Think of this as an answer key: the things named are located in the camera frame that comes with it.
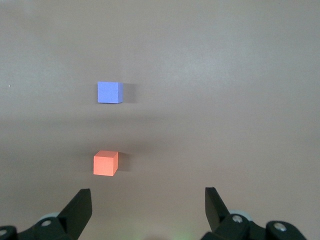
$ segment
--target gray surface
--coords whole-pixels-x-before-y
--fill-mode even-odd
[[[197,240],[204,190],[320,239],[319,1],[0,1],[0,225],[91,188],[80,239]],[[124,103],[97,103],[97,82]],[[93,155],[120,151],[114,177]]]

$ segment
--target cube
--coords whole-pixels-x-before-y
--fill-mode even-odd
[[[113,176],[118,169],[118,151],[99,151],[93,157],[93,174]]]
[[[119,104],[123,102],[124,84],[122,82],[98,82],[98,103]]]

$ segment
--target bolt head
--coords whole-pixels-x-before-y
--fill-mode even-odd
[[[6,235],[7,234],[7,230],[6,229],[2,229],[2,230],[0,230],[0,236],[4,236],[4,235]]]
[[[280,223],[280,222],[276,222],[273,226],[275,227],[275,229],[277,229],[277,230],[279,230],[279,231],[281,231],[281,232],[287,231],[286,226],[283,225],[283,224]]]
[[[51,220],[45,220],[43,223],[41,223],[41,227],[46,227],[51,224]]]
[[[234,215],[233,217],[232,217],[232,220],[234,221],[234,222],[236,222],[236,223],[242,223],[244,220],[242,219],[242,217],[240,217],[239,215]]]

